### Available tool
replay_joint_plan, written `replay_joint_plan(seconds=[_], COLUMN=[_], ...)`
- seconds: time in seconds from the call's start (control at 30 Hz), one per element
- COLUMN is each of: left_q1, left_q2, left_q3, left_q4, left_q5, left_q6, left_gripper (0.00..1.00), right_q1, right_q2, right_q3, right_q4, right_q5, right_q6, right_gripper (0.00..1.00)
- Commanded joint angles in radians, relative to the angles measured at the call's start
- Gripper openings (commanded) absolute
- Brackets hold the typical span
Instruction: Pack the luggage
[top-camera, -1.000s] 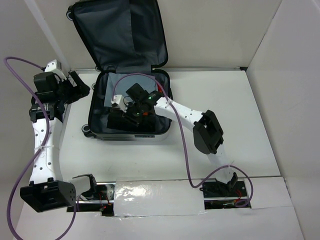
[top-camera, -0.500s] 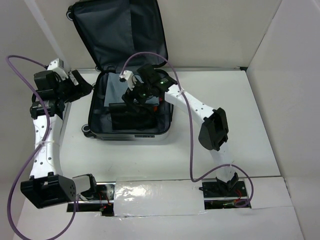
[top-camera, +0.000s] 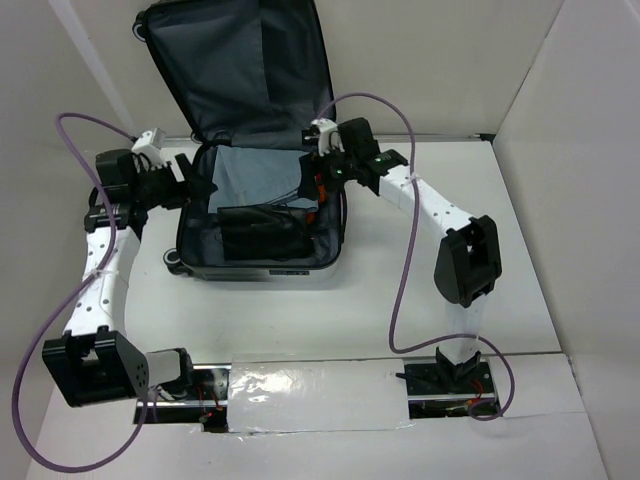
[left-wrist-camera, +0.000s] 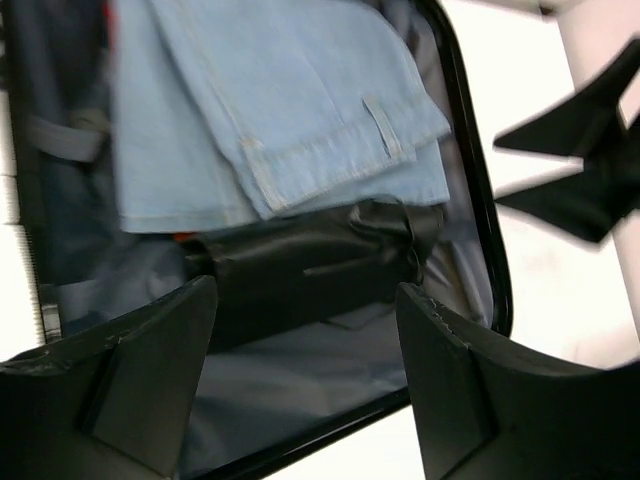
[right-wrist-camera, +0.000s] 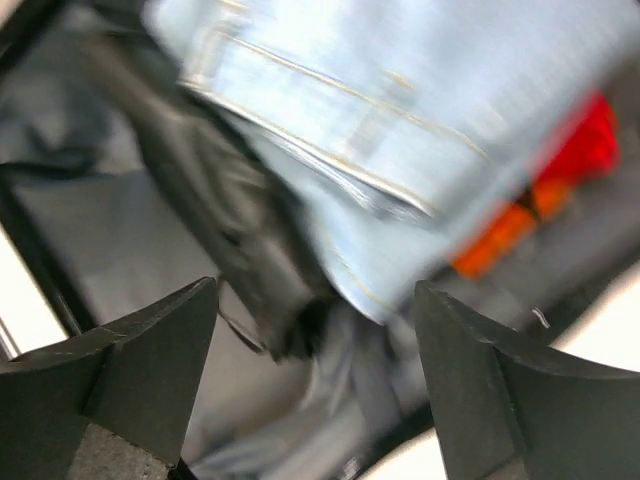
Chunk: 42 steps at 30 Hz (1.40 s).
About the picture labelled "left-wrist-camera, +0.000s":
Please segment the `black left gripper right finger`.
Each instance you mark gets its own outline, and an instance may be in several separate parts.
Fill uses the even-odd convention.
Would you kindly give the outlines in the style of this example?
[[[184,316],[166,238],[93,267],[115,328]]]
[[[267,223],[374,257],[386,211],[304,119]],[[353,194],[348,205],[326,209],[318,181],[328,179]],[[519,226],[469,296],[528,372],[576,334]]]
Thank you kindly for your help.
[[[429,479],[635,479],[639,365],[601,370],[520,345],[414,285],[396,319]]]

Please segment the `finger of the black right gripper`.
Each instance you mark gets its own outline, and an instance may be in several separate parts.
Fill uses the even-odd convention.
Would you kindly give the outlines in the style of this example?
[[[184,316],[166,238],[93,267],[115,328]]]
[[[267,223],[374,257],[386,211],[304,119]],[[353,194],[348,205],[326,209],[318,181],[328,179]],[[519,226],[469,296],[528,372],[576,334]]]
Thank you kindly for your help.
[[[639,41],[631,39],[592,81],[563,102],[501,133],[498,148],[588,159],[620,144],[628,130],[619,101],[639,69]]]
[[[496,199],[591,243],[639,208],[639,166],[588,168]]]

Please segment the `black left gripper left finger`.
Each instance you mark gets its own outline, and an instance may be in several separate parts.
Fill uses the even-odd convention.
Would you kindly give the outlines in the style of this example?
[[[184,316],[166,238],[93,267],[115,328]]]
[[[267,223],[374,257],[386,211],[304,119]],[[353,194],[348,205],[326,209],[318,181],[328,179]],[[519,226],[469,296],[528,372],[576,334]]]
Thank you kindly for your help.
[[[201,277],[3,362],[2,477],[172,478],[216,306]]]

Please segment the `grey-lined suitcase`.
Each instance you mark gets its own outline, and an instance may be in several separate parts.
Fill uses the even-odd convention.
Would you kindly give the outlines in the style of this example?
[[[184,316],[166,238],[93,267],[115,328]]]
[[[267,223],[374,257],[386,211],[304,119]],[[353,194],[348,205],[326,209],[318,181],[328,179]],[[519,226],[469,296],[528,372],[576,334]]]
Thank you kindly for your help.
[[[85,165],[27,137],[93,69],[106,31],[95,1],[1,5],[2,155],[10,172],[1,301],[24,286],[35,347],[1,365],[5,479],[263,479],[407,405],[395,311],[371,305],[241,346],[209,280],[188,280],[177,245],[115,221],[108,142]],[[128,377],[149,419],[137,439],[156,472],[83,430]]]

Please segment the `black garment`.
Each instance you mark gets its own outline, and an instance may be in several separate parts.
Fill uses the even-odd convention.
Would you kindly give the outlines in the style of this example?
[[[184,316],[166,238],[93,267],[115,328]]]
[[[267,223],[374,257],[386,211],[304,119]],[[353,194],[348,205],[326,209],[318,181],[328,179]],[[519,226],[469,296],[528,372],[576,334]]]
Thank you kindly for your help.
[[[211,275],[219,352],[374,303],[418,284],[443,227],[439,207],[365,200],[180,242],[191,271]]]

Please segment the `light blue denim jeans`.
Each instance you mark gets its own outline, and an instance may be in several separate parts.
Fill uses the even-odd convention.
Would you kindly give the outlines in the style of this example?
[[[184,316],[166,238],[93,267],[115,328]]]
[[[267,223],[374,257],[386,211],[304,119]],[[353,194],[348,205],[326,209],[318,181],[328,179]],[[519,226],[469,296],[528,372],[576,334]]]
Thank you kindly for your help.
[[[178,233],[449,191],[449,123],[397,30],[360,1],[116,1],[122,228]]]

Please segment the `red cloth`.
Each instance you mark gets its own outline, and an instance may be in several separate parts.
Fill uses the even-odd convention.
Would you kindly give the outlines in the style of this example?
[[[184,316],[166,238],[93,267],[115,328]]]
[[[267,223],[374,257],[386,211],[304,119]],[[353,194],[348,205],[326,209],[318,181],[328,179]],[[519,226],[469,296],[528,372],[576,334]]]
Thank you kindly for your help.
[[[105,25],[106,49],[108,54],[112,56],[116,43],[116,17],[111,0],[104,0],[102,2],[102,13]]]

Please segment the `orange patterned towel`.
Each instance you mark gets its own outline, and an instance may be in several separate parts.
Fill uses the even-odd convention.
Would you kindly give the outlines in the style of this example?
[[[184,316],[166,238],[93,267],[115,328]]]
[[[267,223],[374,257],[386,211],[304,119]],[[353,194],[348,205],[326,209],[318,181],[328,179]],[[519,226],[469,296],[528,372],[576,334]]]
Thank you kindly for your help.
[[[194,232],[178,232],[173,234],[173,240],[179,244],[183,244],[191,240],[194,236]]]

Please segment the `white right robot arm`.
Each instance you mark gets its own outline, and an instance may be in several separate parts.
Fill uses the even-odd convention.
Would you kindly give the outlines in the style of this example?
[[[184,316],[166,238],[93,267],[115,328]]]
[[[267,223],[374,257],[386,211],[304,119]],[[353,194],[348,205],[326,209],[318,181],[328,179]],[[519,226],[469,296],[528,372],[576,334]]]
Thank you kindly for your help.
[[[580,171],[530,181],[497,202],[599,244],[613,236],[639,310],[639,4],[583,1],[558,17],[575,91],[500,133],[500,149],[570,157]]]

